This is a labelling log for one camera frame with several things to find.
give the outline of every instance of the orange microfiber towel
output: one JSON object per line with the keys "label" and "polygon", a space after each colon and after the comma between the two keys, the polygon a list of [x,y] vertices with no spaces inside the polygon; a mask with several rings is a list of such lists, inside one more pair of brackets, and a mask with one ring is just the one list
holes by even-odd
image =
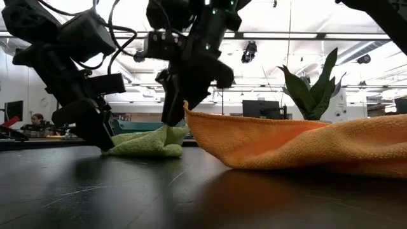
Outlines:
{"label": "orange microfiber towel", "polygon": [[326,124],[196,113],[184,105],[198,145],[233,169],[321,166],[407,178],[407,115]]}

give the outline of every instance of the green cloth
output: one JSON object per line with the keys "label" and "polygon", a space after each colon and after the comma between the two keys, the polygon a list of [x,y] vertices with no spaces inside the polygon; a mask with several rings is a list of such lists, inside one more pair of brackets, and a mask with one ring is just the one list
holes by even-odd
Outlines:
{"label": "green cloth", "polygon": [[163,126],[150,132],[120,134],[112,138],[115,147],[108,152],[102,152],[102,154],[179,157],[183,153],[183,148],[179,143],[189,131],[188,127]]}

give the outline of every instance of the table surface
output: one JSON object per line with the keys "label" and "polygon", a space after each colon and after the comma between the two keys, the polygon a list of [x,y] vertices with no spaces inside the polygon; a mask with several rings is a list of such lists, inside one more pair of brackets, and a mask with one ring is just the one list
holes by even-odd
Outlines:
{"label": "table surface", "polygon": [[407,228],[407,182],[100,157],[91,146],[0,153],[0,228]]}

